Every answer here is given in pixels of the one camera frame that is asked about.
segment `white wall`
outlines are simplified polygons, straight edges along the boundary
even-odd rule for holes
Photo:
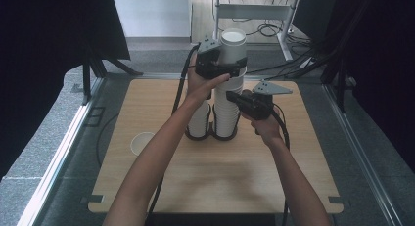
[[[189,0],[115,0],[125,37],[189,37]]]

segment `black curtain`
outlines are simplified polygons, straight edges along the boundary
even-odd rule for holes
[[[354,96],[415,171],[415,0],[373,0],[354,33]]]
[[[129,59],[114,0],[0,0],[0,177],[85,61]]]

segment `light wood surface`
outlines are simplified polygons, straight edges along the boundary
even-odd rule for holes
[[[297,85],[273,83],[294,91],[274,96],[287,119],[294,158],[328,212],[342,212],[342,204],[329,202],[329,197],[338,197],[339,193]],[[256,85],[257,81],[246,81],[244,88]],[[178,80],[131,82],[92,193],[104,196],[103,201],[89,203],[91,211],[108,211],[136,158],[130,149],[131,140],[139,133],[159,130],[171,114],[177,87]],[[249,122],[241,118],[238,134],[231,141],[211,136],[192,141],[183,136],[165,174],[155,212],[274,213],[283,211],[284,199],[268,148]]]

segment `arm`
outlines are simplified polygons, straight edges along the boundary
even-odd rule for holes
[[[188,95],[183,104],[143,149],[125,176],[104,225],[144,225],[149,201],[173,157],[195,110],[211,89],[229,74],[204,81],[193,68],[188,72]]]
[[[271,151],[295,224],[330,225],[323,203],[284,144],[275,118],[253,120],[245,114],[242,116],[251,121]]]

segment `hand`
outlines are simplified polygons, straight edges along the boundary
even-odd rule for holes
[[[274,111],[279,114],[277,108],[274,108]],[[276,140],[283,140],[280,133],[280,125],[274,116],[270,115],[269,118],[265,120],[254,120],[250,116],[242,113],[242,117],[251,122],[251,126],[258,131],[263,142],[268,147],[273,147]]]
[[[189,66],[194,66],[196,64],[196,54],[193,54]],[[196,68],[191,67],[187,72],[187,98],[193,98],[196,100],[198,105],[201,105],[202,102],[208,97],[211,93],[211,90],[215,88],[220,83],[229,80],[230,74],[222,74],[212,80],[207,80],[196,74]]]

